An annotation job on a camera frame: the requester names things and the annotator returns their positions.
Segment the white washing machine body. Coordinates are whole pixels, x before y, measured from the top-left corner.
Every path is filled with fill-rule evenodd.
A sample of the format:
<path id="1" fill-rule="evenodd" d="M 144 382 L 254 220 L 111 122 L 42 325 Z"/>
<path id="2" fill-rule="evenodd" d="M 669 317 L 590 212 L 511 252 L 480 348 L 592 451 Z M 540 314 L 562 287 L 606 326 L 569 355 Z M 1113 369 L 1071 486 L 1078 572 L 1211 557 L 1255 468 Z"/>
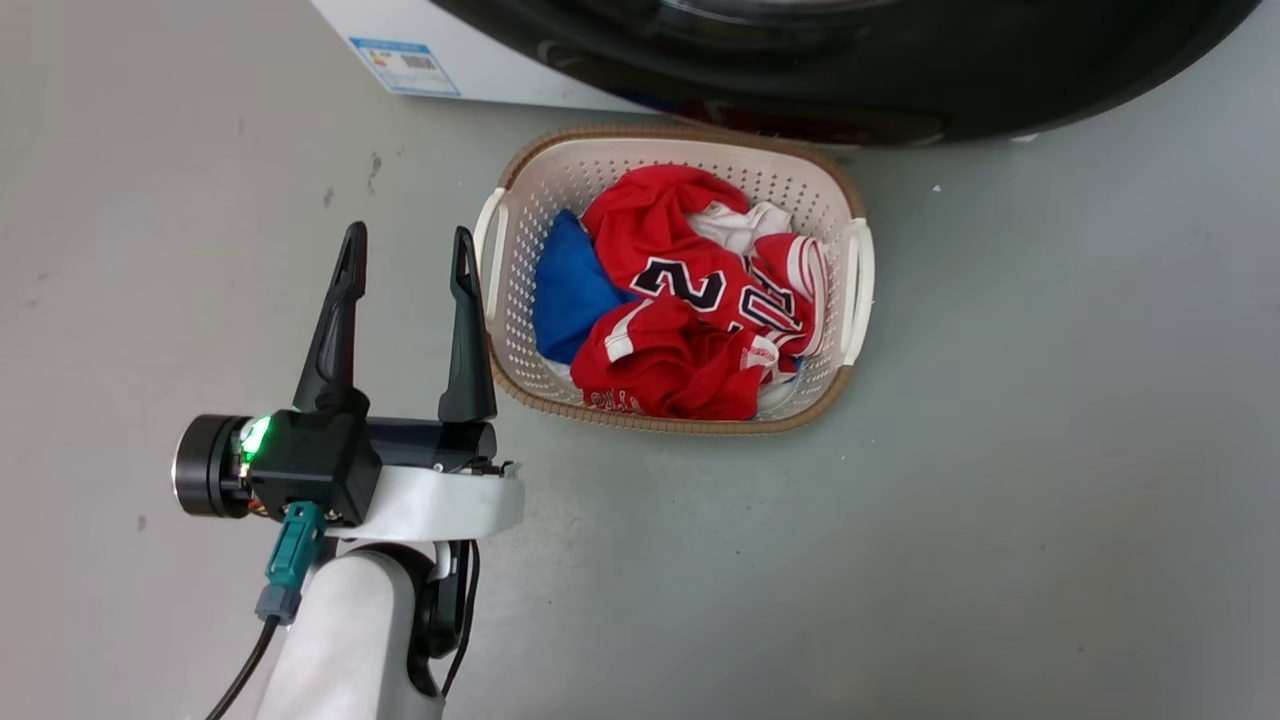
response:
<path id="1" fill-rule="evenodd" d="M 429 46 L 461 92 L 461 97 L 442 99 L 588 111 L 646 113 L 643 106 L 604 94 L 522 56 L 466 26 L 430 0 L 310 1 L 360 61 L 361 58 L 348 44 L 349 37 Z M 365 64 L 364 67 L 375 78 Z"/>

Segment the red basketball jersey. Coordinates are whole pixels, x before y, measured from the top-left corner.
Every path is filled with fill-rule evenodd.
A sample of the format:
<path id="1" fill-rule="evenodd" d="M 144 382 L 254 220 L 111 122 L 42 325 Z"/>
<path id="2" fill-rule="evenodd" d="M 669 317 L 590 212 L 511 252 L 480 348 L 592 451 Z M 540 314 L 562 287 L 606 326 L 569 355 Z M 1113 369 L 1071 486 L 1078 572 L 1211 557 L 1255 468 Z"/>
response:
<path id="1" fill-rule="evenodd" d="M 584 405 L 690 421 L 750 421 L 771 387 L 820 348 L 829 268 L 813 236 L 771 234 L 745 255 L 690 229 L 686 215 L 750 202 L 695 167 L 625 173 L 582 223 L 614 286 L 637 299 L 600 318 L 570 366 Z"/>

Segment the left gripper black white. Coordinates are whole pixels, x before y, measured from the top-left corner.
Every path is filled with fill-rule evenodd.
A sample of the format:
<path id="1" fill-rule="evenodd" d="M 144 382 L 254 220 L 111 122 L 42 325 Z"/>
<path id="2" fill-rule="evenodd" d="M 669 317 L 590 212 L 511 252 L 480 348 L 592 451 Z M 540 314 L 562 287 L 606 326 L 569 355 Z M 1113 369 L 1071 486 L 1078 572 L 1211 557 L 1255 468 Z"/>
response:
<path id="1" fill-rule="evenodd" d="M 355 386 L 357 305 L 369 228 L 351 223 L 326 287 L 293 397 L 266 416 L 201 415 L 175 448 L 172 488 L 184 512 L 275 521 L 296 502 L 317 506 L 329 536 L 351 541 L 477 541 L 518 525 L 526 489 L 497 459 L 486 315 L 470 229 L 454 231 L 451 365 L 438 419 L 310 413 Z"/>

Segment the blue cloth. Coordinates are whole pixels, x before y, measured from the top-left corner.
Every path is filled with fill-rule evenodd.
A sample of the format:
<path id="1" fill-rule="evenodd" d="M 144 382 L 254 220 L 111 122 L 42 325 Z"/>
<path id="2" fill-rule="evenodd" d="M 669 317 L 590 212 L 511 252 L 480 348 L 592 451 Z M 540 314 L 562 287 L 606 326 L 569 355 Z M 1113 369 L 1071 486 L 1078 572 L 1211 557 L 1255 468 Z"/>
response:
<path id="1" fill-rule="evenodd" d="M 568 209 L 556 214 L 535 268 L 532 331 L 536 351 L 570 365 L 596 322 L 637 297 L 605 274 L 593 238 Z"/>

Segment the blue energy label sticker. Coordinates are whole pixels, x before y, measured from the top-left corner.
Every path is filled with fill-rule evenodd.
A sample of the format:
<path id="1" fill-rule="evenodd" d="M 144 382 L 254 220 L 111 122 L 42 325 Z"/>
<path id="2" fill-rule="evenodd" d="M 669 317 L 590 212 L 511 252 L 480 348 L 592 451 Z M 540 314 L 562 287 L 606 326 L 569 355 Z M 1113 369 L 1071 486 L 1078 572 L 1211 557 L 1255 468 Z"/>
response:
<path id="1" fill-rule="evenodd" d="M 348 44 L 388 92 L 461 97 L 426 45 L 357 37 L 349 37 Z"/>

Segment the black round washing machine door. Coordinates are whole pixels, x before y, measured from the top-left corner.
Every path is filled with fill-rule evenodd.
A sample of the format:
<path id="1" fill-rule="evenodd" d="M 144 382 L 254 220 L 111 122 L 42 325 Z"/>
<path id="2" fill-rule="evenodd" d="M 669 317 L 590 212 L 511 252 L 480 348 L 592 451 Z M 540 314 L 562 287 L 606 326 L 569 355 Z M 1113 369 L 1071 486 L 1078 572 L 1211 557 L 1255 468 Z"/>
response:
<path id="1" fill-rule="evenodd" d="M 707 126 L 837 146 L 1002 138 L 1158 87 L 1262 0 L 429 0 L 507 49 Z"/>

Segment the white perforated laundry basket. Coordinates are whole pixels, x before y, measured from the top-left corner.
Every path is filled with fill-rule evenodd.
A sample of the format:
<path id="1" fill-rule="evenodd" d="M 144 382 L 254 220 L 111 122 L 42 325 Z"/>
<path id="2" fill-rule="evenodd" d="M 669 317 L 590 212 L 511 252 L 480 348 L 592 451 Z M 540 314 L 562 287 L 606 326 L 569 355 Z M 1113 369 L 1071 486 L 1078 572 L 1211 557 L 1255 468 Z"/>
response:
<path id="1" fill-rule="evenodd" d="M 876 293 L 845 170 L 692 129 L 547 136 L 508 164 L 474 238 L 498 384 L 608 427 L 805 427 L 852 379 Z"/>

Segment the white garment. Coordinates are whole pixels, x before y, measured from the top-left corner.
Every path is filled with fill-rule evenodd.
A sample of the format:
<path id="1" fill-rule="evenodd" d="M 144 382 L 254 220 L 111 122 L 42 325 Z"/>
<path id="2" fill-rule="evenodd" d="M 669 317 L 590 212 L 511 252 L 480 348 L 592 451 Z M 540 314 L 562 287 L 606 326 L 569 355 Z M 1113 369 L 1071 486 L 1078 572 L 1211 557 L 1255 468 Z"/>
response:
<path id="1" fill-rule="evenodd" d="M 794 231 L 792 214 L 772 202 L 735 211 L 724 202 L 713 201 L 703 211 L 689 213 L 685 218 L 698 236 L 737 255 L 749 254 L 762 237 Z"/>

